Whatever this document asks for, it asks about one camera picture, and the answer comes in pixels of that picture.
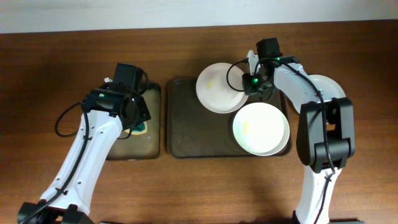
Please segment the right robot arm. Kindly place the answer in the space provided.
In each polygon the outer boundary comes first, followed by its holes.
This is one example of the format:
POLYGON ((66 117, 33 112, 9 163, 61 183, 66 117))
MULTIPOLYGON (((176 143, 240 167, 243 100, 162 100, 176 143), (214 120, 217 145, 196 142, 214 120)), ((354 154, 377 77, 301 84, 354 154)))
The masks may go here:
POLYGON ((256 43, 244 62, 247 95, 275 87, 300 108, 296 149, 304 165, 301 198, 292 223, 329 223, 329 206, 338 176, 355 153, 353 104, 317 85, 293 55, 283 55, 275 37, 256 43))

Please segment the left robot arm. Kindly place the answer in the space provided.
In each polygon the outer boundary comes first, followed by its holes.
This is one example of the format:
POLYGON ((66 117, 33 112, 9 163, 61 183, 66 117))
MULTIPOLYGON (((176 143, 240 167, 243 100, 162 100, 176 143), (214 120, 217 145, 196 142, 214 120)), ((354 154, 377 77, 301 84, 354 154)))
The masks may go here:
POLYGON ((113 144, 123 131, 151 119, 143 69, 118 63, 114 77, 76 103, 82 110, 75 138, 58 174, 37 203, 25 202, 18 223, 91 223, 91 199, 113 144))

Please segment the green and yellow sponge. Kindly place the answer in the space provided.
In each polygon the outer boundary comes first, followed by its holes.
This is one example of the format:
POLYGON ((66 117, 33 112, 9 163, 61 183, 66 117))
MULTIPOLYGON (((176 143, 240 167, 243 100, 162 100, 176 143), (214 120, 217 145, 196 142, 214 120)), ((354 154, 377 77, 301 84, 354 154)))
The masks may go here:
POLYGON ((124 130, 124 132, 127 134, 131 133, 131 135, 133 135, 133 136, 138 136, 138 135, 147 133, 147 130, 148 130, 147 122, 145 121, 145 122, 133 127, 132 131, 126 129, 126 130, 124 130))

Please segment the pale blue plate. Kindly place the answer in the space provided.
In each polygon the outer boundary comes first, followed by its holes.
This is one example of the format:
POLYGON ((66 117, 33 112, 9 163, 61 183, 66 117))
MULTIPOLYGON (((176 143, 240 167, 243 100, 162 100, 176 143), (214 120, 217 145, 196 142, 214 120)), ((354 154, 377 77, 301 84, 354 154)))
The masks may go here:
POLYGON ((345 92, 342 87, 333 79, 324 75, 310 75, 314 85, 321 91, 324 101, 331 101, 332 98, 344 98, 345 92))

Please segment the pale pink plate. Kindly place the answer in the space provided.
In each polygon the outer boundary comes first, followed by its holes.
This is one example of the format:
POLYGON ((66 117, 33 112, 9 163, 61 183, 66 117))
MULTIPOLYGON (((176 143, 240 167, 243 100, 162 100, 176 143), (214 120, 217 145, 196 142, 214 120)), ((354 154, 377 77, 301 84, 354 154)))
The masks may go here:
POLYGON ((197 78, 197 97, 212 112, 231 113, 248 100, 244 92, 236 91, 228 85, 226 75, 230 67, 230 63, 215 63, 206 67, 197 78))

